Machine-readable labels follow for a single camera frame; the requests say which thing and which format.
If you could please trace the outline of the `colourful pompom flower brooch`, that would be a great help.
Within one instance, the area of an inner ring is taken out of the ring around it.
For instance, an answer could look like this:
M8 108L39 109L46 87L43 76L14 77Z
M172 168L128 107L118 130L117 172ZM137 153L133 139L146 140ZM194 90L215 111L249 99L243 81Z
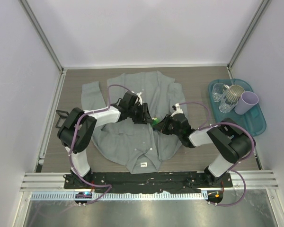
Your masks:
M157 117L152 118L152 127L157 125L159 122L160 122L160 120Z

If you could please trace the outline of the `grey button-up shirt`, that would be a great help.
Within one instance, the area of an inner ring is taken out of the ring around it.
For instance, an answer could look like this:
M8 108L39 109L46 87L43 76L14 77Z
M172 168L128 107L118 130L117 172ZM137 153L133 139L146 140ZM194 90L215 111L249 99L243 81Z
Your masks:
M127 91L142 92L152 118L162 120L172 106L184 103L182 85L159 71L122 74L108 79L111 104ZM108 160L125 166L132 174L157 172L162 161L171 159L182 143L175 135L154 130L151 124L134 124L132 119L97 127L91 140Z

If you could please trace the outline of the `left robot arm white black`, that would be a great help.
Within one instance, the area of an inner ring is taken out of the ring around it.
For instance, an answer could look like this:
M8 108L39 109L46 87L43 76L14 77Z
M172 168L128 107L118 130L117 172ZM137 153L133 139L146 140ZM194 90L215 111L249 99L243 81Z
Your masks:
M143 102L142 93L127 91L115 104L96 110L74 108L60 127L57 137L68 152L71 172L76 175L75 183L82 189L91 184L92 171L88 164L86 148L94 129L109 123L132 119L135 124L153 122L148 104Z

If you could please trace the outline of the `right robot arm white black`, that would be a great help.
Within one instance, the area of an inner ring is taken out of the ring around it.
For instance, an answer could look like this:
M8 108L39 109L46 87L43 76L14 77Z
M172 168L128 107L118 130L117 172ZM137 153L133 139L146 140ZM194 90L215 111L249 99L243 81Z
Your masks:
M187 148L215 145L220 154L205 168L202 182L210 187L219 184L223 175L252 154L256 146L253 137L230 118L195 130L183 113L177 113L166 115L153 129L165 135L176 135Z

